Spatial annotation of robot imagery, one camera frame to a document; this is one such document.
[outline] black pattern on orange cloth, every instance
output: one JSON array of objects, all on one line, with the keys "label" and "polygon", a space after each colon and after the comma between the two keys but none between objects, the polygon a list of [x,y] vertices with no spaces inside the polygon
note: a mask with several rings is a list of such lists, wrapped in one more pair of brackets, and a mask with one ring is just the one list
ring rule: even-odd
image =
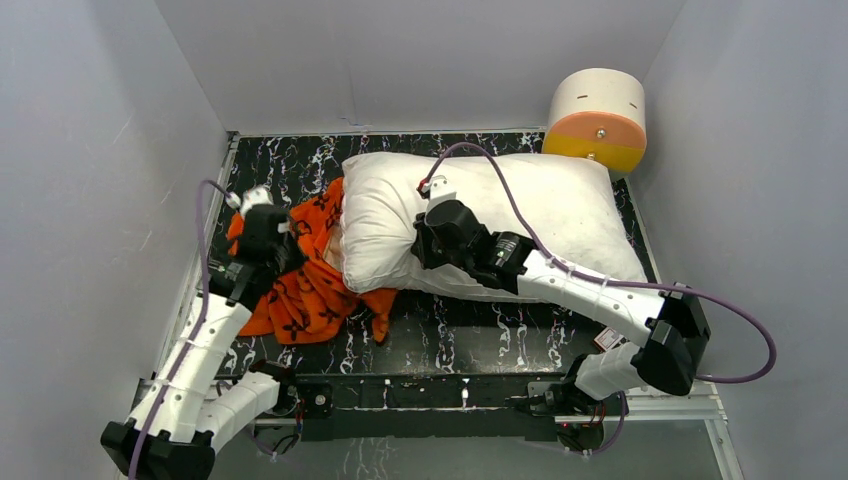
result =
[{"label": "black pattern on orange cloth", "polygon": [[[379,289],[357,295],[345,287],[341,272],[325,262],[321,254],[341,217],[343,194],[339,178],[330,183],[323,195],[292,209],[295,238],[307,257],[306,263],[274,282],[239,335],[273,332],[277,341],[286,345],[323,342],[336,336],[344,319],[363,301],[374,312],[374,340],[381,342],[386,337],[397,290]],[[236,239],[243,229],[244,220],[236,213],[227,239]],[[237,248],[238,241],[234,241],[230,254]]]}]

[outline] floor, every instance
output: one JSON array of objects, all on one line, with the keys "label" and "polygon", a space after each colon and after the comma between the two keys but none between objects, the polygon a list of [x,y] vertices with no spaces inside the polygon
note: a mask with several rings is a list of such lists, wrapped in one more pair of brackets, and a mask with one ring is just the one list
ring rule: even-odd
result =
[{"label": "floor", "polygon": [[[342,175],[341,162],[375,151],[435,157],[447,146],[467,141],[496,155],[539,152],[543,134],[415,134],[244,138],[238,145],[228,189],[237,193],[259,184],[270,187],[275,202],[292,206],[320,193]],[[616,203],[628,238],[654,278],[624,181],[614,184]],[[231,212],[218,218],[212,258],[224,255],[224,232]],[[241,337],[219,370],[238,376],[267,358],[302,374],[528,374],[568,369],[582,353],[596,353],[593,338],[603,327],[550,305],[488,304],[402,292],[391,314],[389,337],[376,345],[368,330],[370,312],[347,319],[326,344],[282,346],[272,335]]]}]

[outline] gray floor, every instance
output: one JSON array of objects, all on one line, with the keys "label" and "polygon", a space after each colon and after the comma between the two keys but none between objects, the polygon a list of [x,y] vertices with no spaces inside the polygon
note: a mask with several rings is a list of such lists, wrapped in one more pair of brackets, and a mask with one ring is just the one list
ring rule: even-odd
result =
[{"label": "gray floor", "polygon": [[[615,422],[606,423],[611,431]],[[265,432],[271,441],[282,432]],[[720,479],[703,421],[628,422],[618,442],[584,461],[555,443],[519,438],[366,438],[303,443],[277,463],[245,436],[221,451],[224,479]]]}]

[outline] orange fabric with black pattern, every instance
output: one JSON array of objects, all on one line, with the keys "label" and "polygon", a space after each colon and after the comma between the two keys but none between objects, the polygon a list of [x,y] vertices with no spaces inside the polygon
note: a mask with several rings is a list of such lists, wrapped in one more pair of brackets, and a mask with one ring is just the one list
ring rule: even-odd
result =
[{"label": "orange fabric with black pattern", "polygon": [[[330,230],[342,214],[342,179],[333,181],[327,192],[307,200],[291,211],[297,245],[307,257],[299,270],[287,273],[256,306],[239,335],[274,333],[286,345],[317,343],[336,336],[344,319],[360,301],[374,312],[374,340],[383,341],[389,331],[389,311],[397,290],[380,289],[357,295],[348,290],[342,274],[327,264],[321,252],[327,247]],[[236,213],[227,231],[233,240],[241,235],[244,220]],[[233,243],[234,254],[238,242]]]}]

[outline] white pillow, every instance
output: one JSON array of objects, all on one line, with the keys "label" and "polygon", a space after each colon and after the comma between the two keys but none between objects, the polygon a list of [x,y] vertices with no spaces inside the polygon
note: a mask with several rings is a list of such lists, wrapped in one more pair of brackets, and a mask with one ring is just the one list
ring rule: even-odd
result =
[{"label": "white pillow", "polygon": [[[620,280],[645,280],[615,207],[607,169],[581,158],[544,154],[496,158],[518,208],[555,254]],[[342,163],[341,263],[356,292],[399,288],[480,301],[533,301],[484,288],[452,265],[424,270],[410,248],[412,222],[427,202],[415,191],[435,159],[400,153],[357,155]],[[444,175],[489,231],[529,236],[483,157],[445,160]]]}]

